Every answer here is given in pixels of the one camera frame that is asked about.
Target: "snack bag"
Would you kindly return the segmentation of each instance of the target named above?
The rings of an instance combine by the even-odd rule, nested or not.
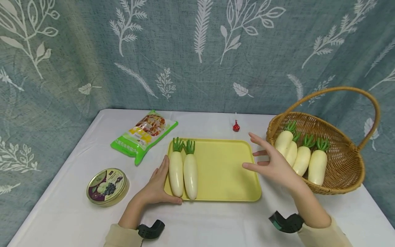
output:
[[[129,157],[135,157],[134,164],[138,166],[148,150],[177,125],[177,121],[164,119],[152,110],[135,127],[113,141],[111,147]]]

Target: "basket handle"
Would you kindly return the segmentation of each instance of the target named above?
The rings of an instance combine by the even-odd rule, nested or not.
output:
[[[364,91],[362,89],[356,88],[356,87],[331,87],[331,88],[327,88],[327,89],[324,89],[324,90],[320,90],[320,91],[314,92],[314,93],[312,93],[310,95],[307,95],[307,96],[303,97],[302,99],[300,99],[296,103],[294,103],[292,106],[290,106],[280,116],[278,121],[273,126],[273,131],[270,132],[269,138],[273,138],[273,136],[274,136],[275,132],[277,131],[278,127],[280,126],[281,122],[285,119],[285,117],[288,115],[288,113],[293,111],[297,106],[299,106],[303,102],[306,102],[309,99],[314,98],[314,97],[316,97],[318,95],[325,94],[325,93],[328,93],[328,92],[333,92],[333,91],[353,91],[353,92],[357,92],[357,93],[360,93],[363,96],[367,97],[372,102],[372,104],[374,106],[374,110],[375,110],[374,123],[373,123],[373,126],[372,126],[371,130],[369,131],[369,133],[365,136],[365,138],[358,145],[358,150],[363,149],[363,147],[369,141],[369,138],[373,135],[373,133],[374,133],[375,129],[377,128],[378,123],[380,121],[380,106],[379,106],[377,100],[375,99],[375,97],[373,97],[368,92],[366,92],[366,91]]]

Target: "woven basket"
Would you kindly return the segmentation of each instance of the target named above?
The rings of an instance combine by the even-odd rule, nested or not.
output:
[[[326,121],[302,112],[291,112],[303,102],[318,95],[333,91],[353,91],[360,93],[370,99],[376,111],[374,124],[370,132],[362,142],[356,146],[350,138],[343,134],[338,128]],[[285,129],[289,121],[296,121],[296,131],[302,133],[297,142],[302,143],[304,134],[313,134],[315,138],[328,138],[330,149],[327,151],[328,163],[325,172],[324,184],[322,186],[308,181],[307,174],[302,179],[317,194],[334,195],[345,194],[361,186],[365,178],[365,165],[360,154],[361,149],[369,141],[380,120],[380,107],[377,100],[369,93],[354,87],[332,87],[314,92],[289,107],[284,113],[275,116],[267,128],[266,140],[274,146],[277,136]]]

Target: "fabric backdrop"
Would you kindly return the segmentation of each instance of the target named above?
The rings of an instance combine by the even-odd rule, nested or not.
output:
[[[339,85],[380,102],[364,184],[394,226],[394,13],[393,0],[0,0],[0,245],[101,109],[278,114]],[[297,110],[356,143],[374,118],[353,92]]]

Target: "candy tin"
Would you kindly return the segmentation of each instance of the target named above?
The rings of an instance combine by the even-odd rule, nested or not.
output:
[[[111,207],[120,202],[129,190],[125,173],[109,168],[96,174],[87,187],[88,199],[101,207]]]

